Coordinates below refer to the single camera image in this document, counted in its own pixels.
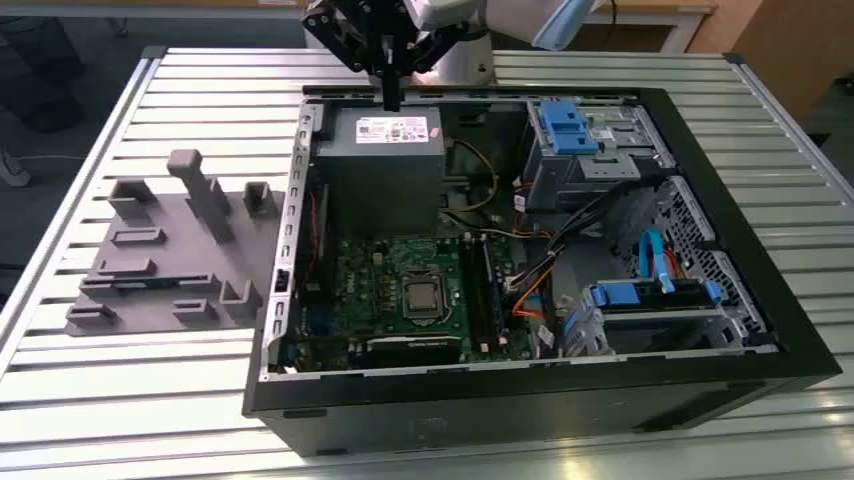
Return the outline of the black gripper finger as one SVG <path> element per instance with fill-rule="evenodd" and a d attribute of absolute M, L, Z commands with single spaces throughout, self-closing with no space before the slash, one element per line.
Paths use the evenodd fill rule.
<path fill-rule="evenodd" d="M 366 73 L 380 91 L 386 111 L 395 110 L 395 78 L 382 53 L 382 35 L 371 28 L 370 1 L 311 1 L 302 25 L 311 36 L 355 73 Z"/>
<path fill-rule="evenodd" d="M 426 73 L 467 34 L 467 23 L 440 27 L 418 39 L 420 31 L 411 22 L 400 22 L 392 35 L 392 110 L 404 100 L 402 81 L 414 73 Z"/>

